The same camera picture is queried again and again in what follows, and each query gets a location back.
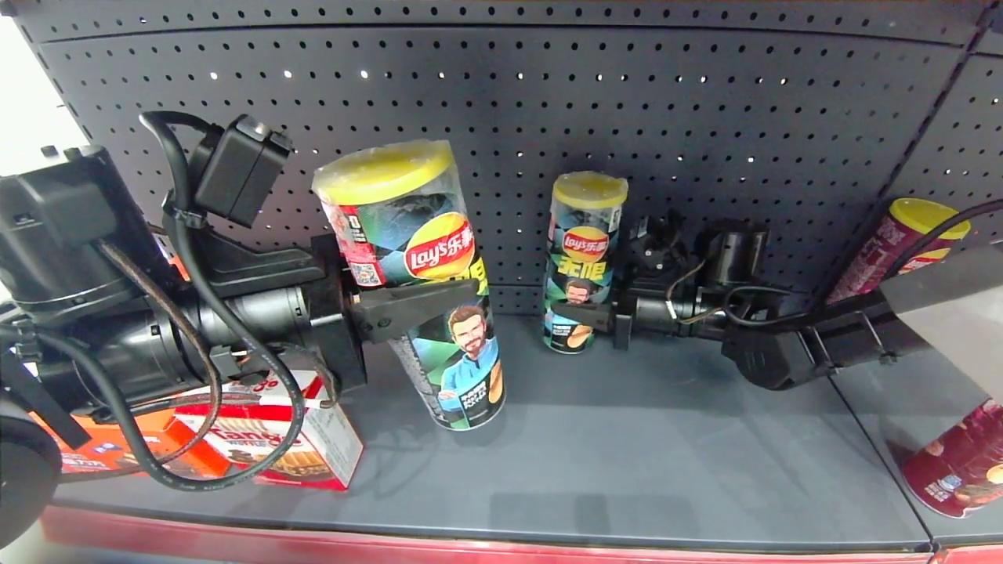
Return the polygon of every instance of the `cartoon man printed on can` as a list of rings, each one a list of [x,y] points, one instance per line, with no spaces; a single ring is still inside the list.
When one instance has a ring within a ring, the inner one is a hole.
[[[568,303],[586,303],[592,296],[592,285],[588,281],[573,278],[565,287],[565,294],[568,296]]]
[[[447,410],[461,408],[459,397],[483,381],[490,372],[488,399],[497,401],[501,395],[501,364],[495,337],[486,338],[487,321],[478,305],[456,308],[448,320],[452,340],[463,350],[463,356],[442,372],[439,403]]]

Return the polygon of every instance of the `qr code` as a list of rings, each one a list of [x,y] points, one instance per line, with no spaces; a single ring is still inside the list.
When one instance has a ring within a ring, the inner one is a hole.
[[[359,286],[383,285],[383,280],[376,265],[352,263],[349,267],[352,269],[352,275],[355,276],[355,281],[359,283]]]

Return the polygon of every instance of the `perforated metal panel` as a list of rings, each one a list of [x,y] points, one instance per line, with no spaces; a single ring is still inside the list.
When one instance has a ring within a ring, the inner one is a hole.
[[[787,30],[964,45],[980,2],[441,2],[36,0],[18,3],[36,42],[221,27],[575,25]]]
[[[447,138],[494,284],[540,283],[551,183],[591,169],[630,180],[628,220],[671,206],[690,236],[707,219],[766,222],[765,277],[807,292],[830,276],[979,11],[728,4],[722,18],[724,8],[680,3],[252,5],[114,3],[87,16],[99,27],[68,3],[23,6],[71,111],[109,148],[153,223],[169,180],[135,114],[162,107],[228,122],[249,112],[298,148],[254,231],[217,224],[255,248],[324,231],[309,191],[315,168],[386,143]],[[501,25],[453,25],[467,21]],[[515,25],[524,21],[533,25]],[[332,22],[363,25],[318,25]]]
[[[1003,59],[973,56],[912,157],[890,198],[928,198],[958,210],[1003,198]],[[1003,239],[1003,214],[972,222],[959,249]]]

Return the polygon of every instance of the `yellow plastic lid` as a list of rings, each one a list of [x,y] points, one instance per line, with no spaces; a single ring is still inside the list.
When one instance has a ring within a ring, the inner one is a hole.
[[[956,216],[958,211],[929,200],[900,198],[892,202],[889,213],[909,229],[926,235],[948,218]],[[963,222],[949,229],[940,236],[940,239],[950,241],[964,239],[971,229],[971,223]]]
[[[554,181],[554,198],[583,210],[613,208],[627,200],[627,181],[601,173],[569,173]]]
[[[358,151],[317,169],[313,191],[328,204],[362,206],[403,196],[454,163],[449,142],[418,139]]]

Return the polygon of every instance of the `chip can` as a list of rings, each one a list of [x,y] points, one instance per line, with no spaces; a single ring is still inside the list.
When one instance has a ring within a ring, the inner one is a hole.
[[[347,155],[314,173],[313,190],[363,289],[476,279],[476,300],[390,345],[432,418],[479,427],[505,402],[484,262],[448,142],[414,140]]]
[[[1003,498],[1003,406],[984,401],[906,459],[902,476],[913,495],[947,517]]]
[[[825,298],[825,303],[866,294],[877,288],[889,267],[903,251],[957,213],[937,202],[919,198],[899,198],[892,202],[878,229],[847,267],[847,271]],[[964,239],[971,229],[972,224],[969,222],[954,226],[925,247],[923,252],[912,257],[896,274],[912,272],[943,260],[951,247]]]
[[[599,173],[571,173],[554,182],[544,280],[544,342],[566,354],[582,352],[594,330],[552,309],[553,303],[604,303],[610,298],[627,181]]]

